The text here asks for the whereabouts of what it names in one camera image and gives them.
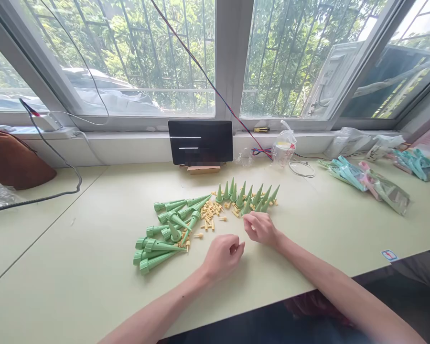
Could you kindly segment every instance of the brown leather pouch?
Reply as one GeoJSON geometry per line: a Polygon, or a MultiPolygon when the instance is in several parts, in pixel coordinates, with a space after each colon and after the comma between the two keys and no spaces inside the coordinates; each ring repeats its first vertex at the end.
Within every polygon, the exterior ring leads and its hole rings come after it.
{"type": "Polygon", "coordinates": [[[30,189],[56,176],[24,141],[0,130],[0,183],[16,190],[30,189]]]}

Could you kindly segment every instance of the small label on desk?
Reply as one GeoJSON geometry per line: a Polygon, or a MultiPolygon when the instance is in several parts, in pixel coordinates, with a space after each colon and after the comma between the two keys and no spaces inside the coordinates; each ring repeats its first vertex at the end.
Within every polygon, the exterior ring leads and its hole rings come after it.
{"type": "Polygon", "coordinates": [[[388,261],[398,260],[398,257],[396,256],[396,254],[390,250],[385,250],[385,251],[382,251],[381,253],[385,258],[388,259],[388,261]]]}

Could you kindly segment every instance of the forearm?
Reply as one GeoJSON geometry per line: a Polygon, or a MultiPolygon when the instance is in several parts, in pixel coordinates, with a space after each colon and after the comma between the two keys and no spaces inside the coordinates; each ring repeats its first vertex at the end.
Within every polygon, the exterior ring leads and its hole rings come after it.
{"type": "Polygon", "coordinates": [[[209,279],[199,268],[181,284],[125,320],[99,344],[154,344],[202,291],[209,279]]]}
{"type": "Polygon", "coordinates": [[[425,343],[406,322],[365,288],[282,233],[276,249],[342,314],[377,343],[425,343]]]}

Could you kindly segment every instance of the desk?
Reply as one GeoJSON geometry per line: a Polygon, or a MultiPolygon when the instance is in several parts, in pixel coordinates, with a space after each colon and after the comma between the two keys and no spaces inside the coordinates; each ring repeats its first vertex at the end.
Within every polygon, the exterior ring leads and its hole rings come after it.
{"type": "MultiPolygon", "coordinates": [[[[38,204],[24,205],[0,212],[0,275],[43,233],[106,167],[80,168],[81,191],[38,204]]],[[[29,190],[17,191],[22,201],[74,190],[78,178],[71,169],[59,169],[48,183],[29,190]]]]}
{"type": "Polygon", "coordinates": [[[430,183],[383,162],[373,166],[411,193],[415,203],[403,218],[312,165],[313,179],[277,171],[267,160],[196,176],[169,163],[110,166],[0,279],[0,343],[95,343],[191,274],[218,234],[247,241],[240,266],[197,299],[167,336],[312,290],[284,258],[249,241],[230,212],[215,233],[192,240],[188,255],[145,277],[132,265],[135,241],[158,224],[153,202],[208,194],[232,177],[255,191],[280,183],[279,206],[269,208],[276,226],[349,276],[387,266],[385,249],[400,258],[430,249],[430,183]]]}

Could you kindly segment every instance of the power strip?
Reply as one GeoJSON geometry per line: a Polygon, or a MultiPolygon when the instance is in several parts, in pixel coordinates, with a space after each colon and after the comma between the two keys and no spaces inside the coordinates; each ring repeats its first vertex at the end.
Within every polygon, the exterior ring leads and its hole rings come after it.
{"type": "MultiPolygon", "coordinates": [[[[21,140],[41,140],[40,135],[35,127],[13,127],[15,130],[11,131],[10,134],[16,136],[21,140]]],[[[79,131],[77,127],[63,127],[55,131],[43,131],[42,135],[47,140],[55,139],[72,139],[74,138],[75,132],[79,131]]]]}

